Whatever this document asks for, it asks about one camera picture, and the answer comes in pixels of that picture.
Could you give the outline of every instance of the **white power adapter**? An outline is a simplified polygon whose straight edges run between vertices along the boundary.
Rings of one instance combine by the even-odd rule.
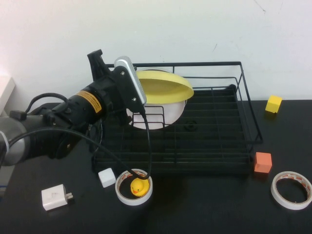
[[[72,193],[66,194],[63,184],[41,191],[42,204],[46,211],[67,205],[67,200],[73,198]]]

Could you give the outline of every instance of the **orange cube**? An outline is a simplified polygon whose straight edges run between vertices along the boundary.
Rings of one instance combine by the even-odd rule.
[[[271,154],[268,153],[255,153],[254,157],[254,171],[269,173],[272,167]]]

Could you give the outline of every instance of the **black tabletop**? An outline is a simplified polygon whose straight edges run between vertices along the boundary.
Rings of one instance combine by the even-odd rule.
[[[272,198],[273,177],[295,171],[312,181],[312,100],[283,101],[275,119],[265,101],[253,101],[264,143],[272,154],[266,179],[249,176],[153,177],[151,199],[121,203],[114,186],[102,188],[81,142],[65,159],[34,158],[16,166],[0,202],[1,233],[302,233],[311,232],[312,205],[301,211]],[[74,204],[46,212],[41,190],[64,184]]]

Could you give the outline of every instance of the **yellow cube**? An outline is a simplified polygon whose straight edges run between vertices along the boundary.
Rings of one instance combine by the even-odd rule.
[[[270,96],[267,106],[265,108],[266,111],[277,113],[279,106],[281,105],[282,98],[277,96]]]

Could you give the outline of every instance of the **rubber duck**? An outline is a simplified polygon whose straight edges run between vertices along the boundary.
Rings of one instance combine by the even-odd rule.
[[[150,187],[148,179],[135,178],[130,185],[131,192],[134,196],[144,196]]]

